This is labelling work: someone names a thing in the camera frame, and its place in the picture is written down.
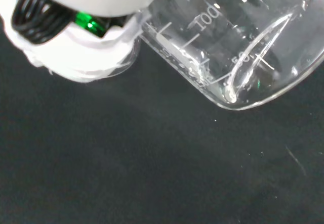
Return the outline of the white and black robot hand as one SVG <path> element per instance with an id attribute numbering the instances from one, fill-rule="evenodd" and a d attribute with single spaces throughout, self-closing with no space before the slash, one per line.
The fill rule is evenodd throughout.
<path id="1" fill-rule="evenodd" d="M 132 66 L 153 1 L 1 0 L 1 18 L 32 65 L 88 83 Z"/>

